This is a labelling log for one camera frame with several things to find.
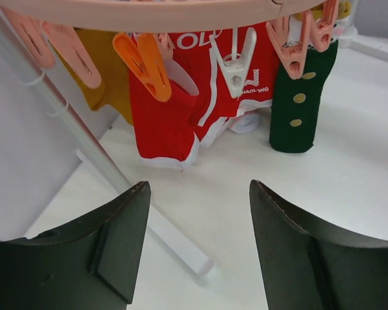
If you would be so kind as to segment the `pink round clip hanger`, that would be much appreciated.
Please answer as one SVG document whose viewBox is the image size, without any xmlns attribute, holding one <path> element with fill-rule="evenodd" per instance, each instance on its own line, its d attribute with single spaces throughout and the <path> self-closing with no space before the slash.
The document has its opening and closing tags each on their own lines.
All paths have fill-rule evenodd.
<svg viewBox="0 0 388 310">
<path fill-rule="evenodd" d="M 319 1 L 0 1 L 39 19 L 97 30 L 176 33 L 222 30 L 310 10 Z"/>
</svg>

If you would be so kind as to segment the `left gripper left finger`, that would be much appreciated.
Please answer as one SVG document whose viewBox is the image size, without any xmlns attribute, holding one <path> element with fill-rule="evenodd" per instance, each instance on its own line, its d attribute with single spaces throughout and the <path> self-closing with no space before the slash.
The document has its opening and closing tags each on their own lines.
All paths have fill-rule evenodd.
<svg viewBox="0 0 388 310">
<path fill-rule="evenodd" d="M 141 181 L 35 238 L 0 241 L 0 309 L 125 309 L 134 297 L 150 197 Z"/>
</svg>

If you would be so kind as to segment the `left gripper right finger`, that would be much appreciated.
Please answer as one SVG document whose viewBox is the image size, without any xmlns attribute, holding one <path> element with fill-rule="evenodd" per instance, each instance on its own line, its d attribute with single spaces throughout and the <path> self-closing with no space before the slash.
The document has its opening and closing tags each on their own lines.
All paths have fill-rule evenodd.
<svg viewBox="0 0 388 310">
<path fill-rule="evenodd" d="M 260 181 L 250 211 L 269 309 L 388 309 L 388 241 L 327 222 Z"/>
</svg>

